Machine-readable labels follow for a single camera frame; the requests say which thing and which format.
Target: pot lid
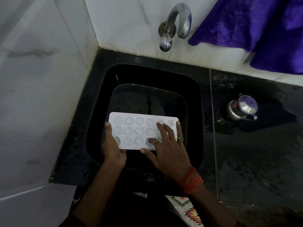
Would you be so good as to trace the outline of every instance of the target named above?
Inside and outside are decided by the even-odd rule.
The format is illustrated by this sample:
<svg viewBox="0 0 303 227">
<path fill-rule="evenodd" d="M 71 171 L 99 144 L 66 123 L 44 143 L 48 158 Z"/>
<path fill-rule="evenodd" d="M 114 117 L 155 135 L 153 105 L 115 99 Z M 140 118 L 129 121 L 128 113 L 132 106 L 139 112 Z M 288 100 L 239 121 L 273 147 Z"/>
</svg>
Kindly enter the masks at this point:
<svg viewBox="0 0 303 227">
<path fill-rule="evenodd" d="M 242 95 L 238 99 L 239 107 L 247 114 L 255 114 L 258 110 L 258 104 L 254 98 L 248 95 Z"/>
</svg>

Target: faucet base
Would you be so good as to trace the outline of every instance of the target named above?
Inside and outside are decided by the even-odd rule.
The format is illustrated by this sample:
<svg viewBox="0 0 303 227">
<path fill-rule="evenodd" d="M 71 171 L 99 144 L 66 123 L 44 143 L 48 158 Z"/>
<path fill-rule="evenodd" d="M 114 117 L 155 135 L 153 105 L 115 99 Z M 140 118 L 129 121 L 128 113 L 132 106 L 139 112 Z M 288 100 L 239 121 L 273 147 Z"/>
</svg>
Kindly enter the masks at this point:
<svg viewBox="0 0 303 227">
<path fill-rule="evenodd" d="M 164 33 L 164 30 L 165 30 L 165 24 L 166 24 L 166 21 L 165 22 L 162 22 L 159 26 L 159 29 L 158 29 L 158 33 L 161 37 L 163 37 L 163 33 Z M 176 34 L 176 31 L 177 31 L 177 27 L 176 25 L 174 24 L 174 29 L 170 32 L 169 36 L 171 38 L 174 37 L 174 35 Z"/>
</svg>

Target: forearm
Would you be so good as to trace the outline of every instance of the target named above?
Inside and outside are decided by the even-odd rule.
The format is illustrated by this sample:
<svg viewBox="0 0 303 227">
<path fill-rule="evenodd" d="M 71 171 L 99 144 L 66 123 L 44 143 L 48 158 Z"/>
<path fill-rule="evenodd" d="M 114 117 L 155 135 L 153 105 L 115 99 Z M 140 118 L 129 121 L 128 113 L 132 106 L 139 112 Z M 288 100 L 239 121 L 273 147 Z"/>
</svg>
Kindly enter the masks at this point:
<svg viewBox="0 0 303 227">
<path fill-rule="evenodd" d="M 207 190 L 204 184 L 199 185 L 190 194 L 190 199 L 205 226 L 235 227 L 237 219 L 229 214 L 226 207 Z"/>
<path fill-rule="evenodd" d="M 87 227 L 95 227 L 100 224 L 106 204 L 115 188 L 121 170 L 120 167 L 115 167 L 110 162 L 105 161 L 73 212 L 73 215 Z"/>
</svg>

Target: hand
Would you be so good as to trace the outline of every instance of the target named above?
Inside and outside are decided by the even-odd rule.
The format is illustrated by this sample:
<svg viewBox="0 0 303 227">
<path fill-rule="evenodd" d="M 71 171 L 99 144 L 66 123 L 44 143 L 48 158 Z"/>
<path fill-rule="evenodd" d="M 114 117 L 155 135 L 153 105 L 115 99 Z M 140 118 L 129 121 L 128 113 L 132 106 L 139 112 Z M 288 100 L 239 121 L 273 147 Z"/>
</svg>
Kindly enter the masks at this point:
<svg viewBox="0 0 303 227">
<path fill-rule="evenodd" d="M 145 154 L 157 169 L 178 183 L 185 177 L 192 165 L 183 141 L 176 141 L 174 131 L 168 125 L 163 124 L 162 126 L 159 122 L 157 122 L 157 127 L 162 137 L 162 143 L 154 144 L 157 156 L 147 149 L 141 149 L 140 152 Z M 181 137 L 182 130 L 179 121 L 176 123 L 176 127 L 177 137 Z"/>
<path fill-rule="evenodd" d="M 119 146 L 112 136 L 112 126 L 109 122 L 105 123 L 105 141 L 102 143 L 102 149 L 104 152 L 104 162 L 109 162 L 112 166 L 120 167 L 125 166 L 126 151 L 119 149 Z"/>
</svg>

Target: pot handle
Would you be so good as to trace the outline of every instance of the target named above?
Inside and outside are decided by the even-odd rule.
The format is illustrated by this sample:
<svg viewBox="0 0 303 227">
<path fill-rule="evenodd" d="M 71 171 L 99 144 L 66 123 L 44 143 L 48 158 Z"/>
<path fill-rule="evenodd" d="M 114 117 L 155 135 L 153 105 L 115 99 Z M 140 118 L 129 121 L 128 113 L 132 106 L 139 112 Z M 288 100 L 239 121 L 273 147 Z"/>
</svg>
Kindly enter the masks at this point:
<svg viewBox="0 0 303 227">
<path fill-rule="evenodd" d="M 244 118 L 244 119 L 248 120 L 248 121 L 254 121 L 258 118 L 256 114 L 252 114 L 251 116 L 253 116 L 254 119 L 247 119 L 247 118 Z"/>
</svg>

